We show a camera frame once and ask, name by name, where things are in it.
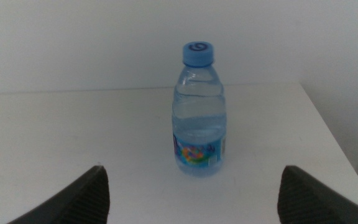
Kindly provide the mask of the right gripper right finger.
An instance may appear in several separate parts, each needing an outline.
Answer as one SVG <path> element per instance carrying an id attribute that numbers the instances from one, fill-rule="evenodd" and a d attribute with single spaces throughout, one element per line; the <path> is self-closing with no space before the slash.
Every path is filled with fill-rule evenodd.
<path id="1" fill-rule="evenodd" d="M 358 205 L 303 169 L 282 172 L 277 212 L 281 223 L 358 223 Z"/>

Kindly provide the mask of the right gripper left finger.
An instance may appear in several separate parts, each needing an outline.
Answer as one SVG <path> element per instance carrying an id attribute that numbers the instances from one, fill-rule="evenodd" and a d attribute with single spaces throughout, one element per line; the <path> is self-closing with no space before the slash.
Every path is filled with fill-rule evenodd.
<path id="1" fill-rule="evenodd" d="M 94 166 L 53 197 L 12 223 L 105 224 L 110 208 L 109 181 L 103 166 Z"/>

